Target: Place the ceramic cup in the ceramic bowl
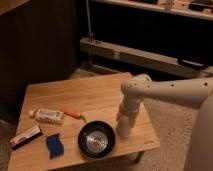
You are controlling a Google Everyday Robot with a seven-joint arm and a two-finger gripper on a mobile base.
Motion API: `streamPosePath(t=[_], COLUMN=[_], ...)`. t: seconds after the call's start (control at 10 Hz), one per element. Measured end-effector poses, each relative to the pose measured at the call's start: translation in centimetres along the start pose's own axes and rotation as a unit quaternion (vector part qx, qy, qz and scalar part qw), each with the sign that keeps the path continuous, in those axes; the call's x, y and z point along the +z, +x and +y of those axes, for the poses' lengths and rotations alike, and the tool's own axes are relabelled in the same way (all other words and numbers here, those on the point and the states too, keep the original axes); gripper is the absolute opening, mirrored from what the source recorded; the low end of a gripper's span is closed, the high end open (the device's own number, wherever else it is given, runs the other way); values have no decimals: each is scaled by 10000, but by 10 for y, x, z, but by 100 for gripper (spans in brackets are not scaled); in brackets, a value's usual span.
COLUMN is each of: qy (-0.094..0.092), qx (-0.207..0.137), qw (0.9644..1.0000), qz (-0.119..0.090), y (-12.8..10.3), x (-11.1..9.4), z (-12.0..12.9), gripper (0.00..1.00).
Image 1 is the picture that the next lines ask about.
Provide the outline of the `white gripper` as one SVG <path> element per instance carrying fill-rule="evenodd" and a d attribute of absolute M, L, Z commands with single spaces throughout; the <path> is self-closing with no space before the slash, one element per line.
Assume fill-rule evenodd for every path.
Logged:
<path fill-rule="evenodd" d="M 130 126 L 133 128 L 135 126 L 136 117 L 140 111 L 140 104 L 139 103 L 131 103 L 126 104 L 122 102 L 119 106 L 119 111 L 116 116 L 116 121 L 119 121 L 122 116 L 129 117 Z"/>

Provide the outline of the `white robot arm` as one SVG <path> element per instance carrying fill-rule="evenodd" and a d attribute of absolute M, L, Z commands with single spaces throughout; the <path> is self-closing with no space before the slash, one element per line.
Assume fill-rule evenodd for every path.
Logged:
<path fill-rule="evenodd" d="M 127 137 L 145 98 L 198 108 L 184 171 L 213 171 L 213 77 L 153 81 L 148 75 L 121 84 L 123 100 L 117 114 L 117 133 Z"/>

